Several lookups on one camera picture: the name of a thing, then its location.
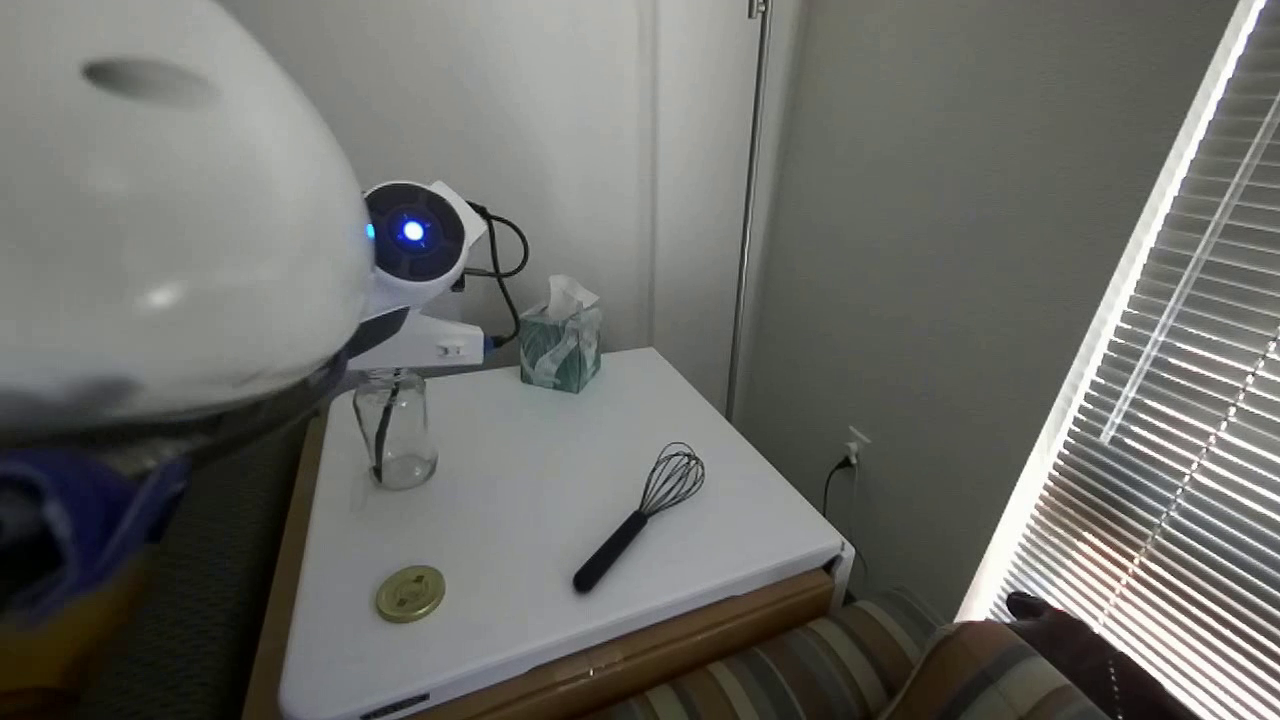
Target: window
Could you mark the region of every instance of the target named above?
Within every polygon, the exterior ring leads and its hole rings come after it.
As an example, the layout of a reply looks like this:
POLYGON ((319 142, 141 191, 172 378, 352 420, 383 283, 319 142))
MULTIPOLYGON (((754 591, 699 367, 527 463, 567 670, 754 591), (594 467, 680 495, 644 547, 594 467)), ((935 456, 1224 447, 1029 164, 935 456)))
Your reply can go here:
POLYGON ((1241 0, 961 616, 1071 609, 1280 718, 1280 0, 1241 0))

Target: wall outlet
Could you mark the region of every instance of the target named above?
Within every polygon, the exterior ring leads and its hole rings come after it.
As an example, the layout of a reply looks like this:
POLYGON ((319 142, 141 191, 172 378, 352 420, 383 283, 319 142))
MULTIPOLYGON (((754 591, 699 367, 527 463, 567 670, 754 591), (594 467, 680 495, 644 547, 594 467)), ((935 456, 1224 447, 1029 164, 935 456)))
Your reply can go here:
POLYGON ((870 436, 860 431, 857 426, 846 426, 846 439, 842 439, 846 463, 860 463, 860 456, 865 456, 869 446, 870 446, 870 436))

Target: blue light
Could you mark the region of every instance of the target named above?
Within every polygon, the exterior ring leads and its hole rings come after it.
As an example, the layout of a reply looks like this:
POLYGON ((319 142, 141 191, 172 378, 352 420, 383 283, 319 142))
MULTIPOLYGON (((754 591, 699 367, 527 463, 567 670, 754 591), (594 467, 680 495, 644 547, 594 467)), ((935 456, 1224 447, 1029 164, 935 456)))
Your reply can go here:
POLYGON ((399 232, 409 243, 418 243, 427 237, 427 230, 418 220, 405 220, 399 232))

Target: whisk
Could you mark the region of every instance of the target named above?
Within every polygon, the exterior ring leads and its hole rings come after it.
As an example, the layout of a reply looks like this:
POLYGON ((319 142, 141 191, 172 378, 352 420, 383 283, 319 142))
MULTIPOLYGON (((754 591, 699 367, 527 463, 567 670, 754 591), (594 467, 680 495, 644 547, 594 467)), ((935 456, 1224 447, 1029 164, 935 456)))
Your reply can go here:
POLYGON ((639 509, 594 547, 594 555, 572 575, 574 591, 593 591, 598 586, 598 575, 612 567, 612 559, 622 555, 622 547, 639 538, 639 530, 662 513, 685 503, 687 495, 697 495, 705 488, 705 459, 670 439, 654 453, 644 491, 639 491, 639 509))

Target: white table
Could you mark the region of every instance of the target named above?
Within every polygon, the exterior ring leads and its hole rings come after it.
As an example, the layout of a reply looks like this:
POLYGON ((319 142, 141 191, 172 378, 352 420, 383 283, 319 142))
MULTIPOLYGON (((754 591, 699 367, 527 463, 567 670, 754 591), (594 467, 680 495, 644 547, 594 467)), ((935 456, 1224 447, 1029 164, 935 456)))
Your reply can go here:
POLYGON ((347 395, 326 412, 284 718, 436 708, 829 559, 842 591, 842 538, 658 351, 605 357, 581 395, 511 367, 447 378, 427 386, 427 407, 441 471, 412 491, 367 482, 347 395), (699 495, 574 596, 572 574, 636 509, 668 439, 705 456, 699 495), (427 620, 387 624, 371 591, 405 564, 441 567, 447 591, 427 620))

